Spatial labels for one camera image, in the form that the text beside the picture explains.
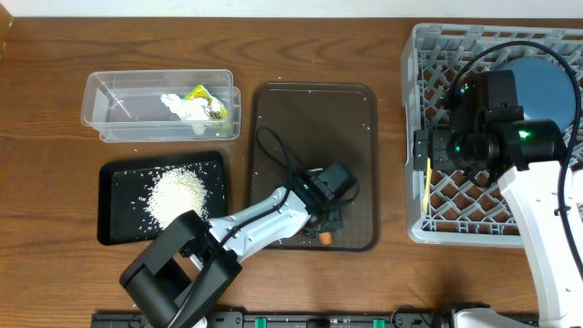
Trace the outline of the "dark blue plate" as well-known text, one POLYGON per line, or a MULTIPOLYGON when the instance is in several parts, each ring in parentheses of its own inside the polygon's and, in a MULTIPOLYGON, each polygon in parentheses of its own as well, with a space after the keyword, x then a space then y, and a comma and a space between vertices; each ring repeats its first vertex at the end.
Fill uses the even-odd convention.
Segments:
POLYGON ((509 61, 496 71, 514 74, 517 102, 525 120, 551 119, 563 131, 574 118, 574 91, 564 69, 542 58, 522 57, 509 61))

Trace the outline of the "white tissue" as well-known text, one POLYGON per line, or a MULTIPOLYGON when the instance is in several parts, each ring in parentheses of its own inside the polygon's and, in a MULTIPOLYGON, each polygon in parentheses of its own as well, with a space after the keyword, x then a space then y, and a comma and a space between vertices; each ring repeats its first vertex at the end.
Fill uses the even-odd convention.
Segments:
POLYGON ((211 120, 211 118, 197 101, 187 101, 176 94, 162 94, 160 100, 182 121, 194 121, 191 127, 196 135, 205 133, 204 121, 211 120))

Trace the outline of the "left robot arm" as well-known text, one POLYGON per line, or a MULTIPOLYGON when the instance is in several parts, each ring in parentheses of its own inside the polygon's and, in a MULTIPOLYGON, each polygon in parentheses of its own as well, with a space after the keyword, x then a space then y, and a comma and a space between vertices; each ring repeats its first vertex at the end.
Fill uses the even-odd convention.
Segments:
POLYGON ((242 262, 300 231, 319 233, 341 215, 357 178, 340 161, 289 172, 268 198, 229 216, 180 214, 122 272, 119 283, 148 327, 193 327, 215 307, 242 262))

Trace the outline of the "orange carrot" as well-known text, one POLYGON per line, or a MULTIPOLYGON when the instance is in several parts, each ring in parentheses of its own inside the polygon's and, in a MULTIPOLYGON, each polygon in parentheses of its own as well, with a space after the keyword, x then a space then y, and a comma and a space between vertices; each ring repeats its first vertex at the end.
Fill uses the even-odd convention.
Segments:
POLYGON ((333 235, 331 232, 322 232, 318 235, 322 245, 330 245, 333 242, 333 235))

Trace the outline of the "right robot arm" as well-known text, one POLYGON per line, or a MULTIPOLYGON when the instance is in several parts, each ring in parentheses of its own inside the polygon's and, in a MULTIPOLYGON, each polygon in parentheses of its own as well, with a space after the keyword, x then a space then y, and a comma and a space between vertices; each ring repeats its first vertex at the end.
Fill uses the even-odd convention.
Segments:
POLYGON ((527 119, 510 70, 464 80, 450 121, 414 132, 414 170, 487 173, 509 207, 534 279, 538 324, 582 324, 582 219, 557 124, 527 119))

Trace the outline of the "yellow green snack wrapper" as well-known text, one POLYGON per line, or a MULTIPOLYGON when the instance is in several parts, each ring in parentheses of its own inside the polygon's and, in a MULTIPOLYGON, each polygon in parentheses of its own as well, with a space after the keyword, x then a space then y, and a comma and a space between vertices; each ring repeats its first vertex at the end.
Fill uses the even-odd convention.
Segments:
POLYGON ((228 116, 225 105, 203 86, 195 86, 184 98, 187 101, 197 101, 203 106, 211 119, 224 119, 228 116))

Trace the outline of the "cream plastic spoon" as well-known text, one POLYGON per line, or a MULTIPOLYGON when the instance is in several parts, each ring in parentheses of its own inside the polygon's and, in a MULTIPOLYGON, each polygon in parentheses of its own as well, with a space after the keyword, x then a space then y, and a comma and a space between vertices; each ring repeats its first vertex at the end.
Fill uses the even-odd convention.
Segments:
POLYGON ((431 166, 431 159, 428 158, 426 162, 426 179, 424 185, 424 196, 422 201, 423 211, 425 214, 429 212, 429 203, 431 195, 431 180, 432 180, 433 169, 431 166))

